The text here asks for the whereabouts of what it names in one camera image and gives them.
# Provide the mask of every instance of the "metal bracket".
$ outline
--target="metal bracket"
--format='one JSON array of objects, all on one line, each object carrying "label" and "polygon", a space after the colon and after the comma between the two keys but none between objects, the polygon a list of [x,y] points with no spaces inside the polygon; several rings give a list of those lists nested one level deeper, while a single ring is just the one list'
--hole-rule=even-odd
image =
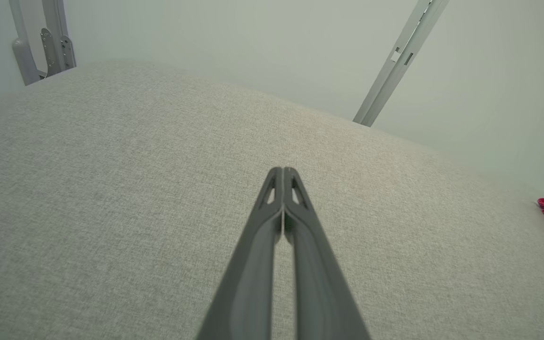
[{"label": "metal bracket", "polygon": [[75,64],[75,51],[73,49],[73,41],[66,35],[60,39],[62,44],[62,59],[64,60],[64,69],[69,69],[77,66]]},{"label": "metal bracket", "polygon": [[45,52],[45,60],[47,61],[47,75],[45,76],[47,78],[60,73],[60,64],[58,64],[54,37],[47,28],[41,29],[41,41],[43,43],[43,52]]}]

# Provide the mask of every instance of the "metal frame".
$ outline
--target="metal frame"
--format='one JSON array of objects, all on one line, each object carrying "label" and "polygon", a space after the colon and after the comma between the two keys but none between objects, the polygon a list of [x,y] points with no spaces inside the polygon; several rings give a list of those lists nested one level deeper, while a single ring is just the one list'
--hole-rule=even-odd
[{"label": "metal frame", "polygon": [[354,117],[354,122],[370,127],[444,11],[449,0],[419,0],[393,46],[382,70]]},{"label": "metal frame", "polygon": [[11,15],[14,18],[14,24],[18,34],[18,38],[12,41],[11,48],[16,57],[24,85],[32,84],[40,78],[39,73],[37,73],[37,66],[35,65],[31,48],[28,45],[28,34],[26,34],[24,19],[22,19],[19,0],[9,0],[9,8],[11,9]]},{"label": "metal frame", "polygon": [[269,340],[274,245],[283,221],[295,256],[297,338],[369,339],[298,172],[272,168],[197,340]]},{"label": "metal frame", "polygon": [[[41,38],[44,43],[43,49],[48,63],[48,73],[45,76],[48,77],[75,67],[76,62],[73,44],[68,36],[63,0],[42,0],[42,4],[47,28],[41,31]],[[12,50],[16,57],[24,85],[32,84],[41,79],[41,73],[35,65],[35,60],[29,47],[28,34],[24,25],[19,0],[9,0],[9,8],[11,9],[18,34],[18,38],[12,42]]]}]

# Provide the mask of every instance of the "gray metal bar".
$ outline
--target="gray metal bar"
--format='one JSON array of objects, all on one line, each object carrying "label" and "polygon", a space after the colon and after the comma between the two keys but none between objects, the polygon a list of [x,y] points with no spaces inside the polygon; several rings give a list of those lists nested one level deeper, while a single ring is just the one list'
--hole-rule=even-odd
[{"label": "gray metal bar", "polygon": [[18,34],[18,38],[12,41],[11,48],[16,57],[24,85],[32,84],[39,81],[40,78],[31,48],[28,45],[28,35],[26,34],[19,0],[9,0],[9,9],[11,9],[11,15]]},{"label": "gray metal bar", "polygon": [[67,27],[67,14],[64,11],[64,0],[56,0],[58,3],[58,20],[60,22],[60,32],[63,36],[68,36],[68,27]]},{"label": "gray metal bar", "polygon": [[387,56],[386,62],[384,63],[382,69],[379,71],[377,78],[375,78],[375,82],[371,86],[371,90],[369,90],[369,93],[366,95],[366,98],[360,106],[358,113],[354,117],[354,122],[359,124],[362,123],[367,112],[369,112],[373,101],[379,94],[379,91],[381,90],[383,84],[386,82],[387,77],[389,77],[391,70],[396,65],[396,60],[392,59],[395,52],[402,53],[404,51],[404,47],[408,43],[408,40],[412,36],[414,30],[417,28],[417,24],[419,23],[421,16],[423,15],[425,9],[428,6],[429,0],[419,0],[419,2],[416,3],[415,8],[413,9],[412,13],[410,13],[410,17],[408,17],[408,20],[406,20],[406,24],[404,25],[402,32],[396,40],[396,43],[391,48],[389,56]]},{"label": "gray metal bar", "polygon": [[369,110],[365,115],[365,118],[362,120],[362,125],[367,125],[370,127],[375,122],[375,119],[379,116],[384,105],[389,100],[389,97],[398,86],[402,76],[406,73],[406,70],[412,65],[415,56],[421,50],[423,43],[429,36],[432,31],[433,26],[438,21],[438,18],[446,8],[449,0],[433,0],[430,6],[427,9],[425,15],[421,18],[421,22],[417,26],[412,37],[408,41],[404,52],[400,56],[399,60],[396,62],[395,67],[391,70],[390,75],[387,77],[386,81],[382,85],[378,95],[371,104]]}]

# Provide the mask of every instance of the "gray sofa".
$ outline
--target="gray sofa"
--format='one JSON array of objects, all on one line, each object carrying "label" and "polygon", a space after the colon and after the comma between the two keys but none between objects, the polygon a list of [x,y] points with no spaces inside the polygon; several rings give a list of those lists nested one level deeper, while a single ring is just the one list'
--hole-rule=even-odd
[{"label": "gray sofa", "polygon": [[[304,180],[371,338],[544,339],[544,216],[323,112],[131,61],[0,106],[0,339],[190,339],[268,170]],[[276,246],[272,338],[294,338]]]}]

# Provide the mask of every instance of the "gray fabric upholstery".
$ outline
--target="gray fabric upholstery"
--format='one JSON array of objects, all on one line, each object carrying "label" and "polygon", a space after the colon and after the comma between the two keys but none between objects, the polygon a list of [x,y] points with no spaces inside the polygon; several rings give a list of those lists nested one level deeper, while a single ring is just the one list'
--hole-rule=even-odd
[{"label": "gray fabric upholstery", "polygon": [[[544,339],[544,216],[376,129],[161,65],[0,109],[0,339],[190,339],[273,166],[304,180],[372,338]],[[294,336],[276,246],[272,336]]]}]

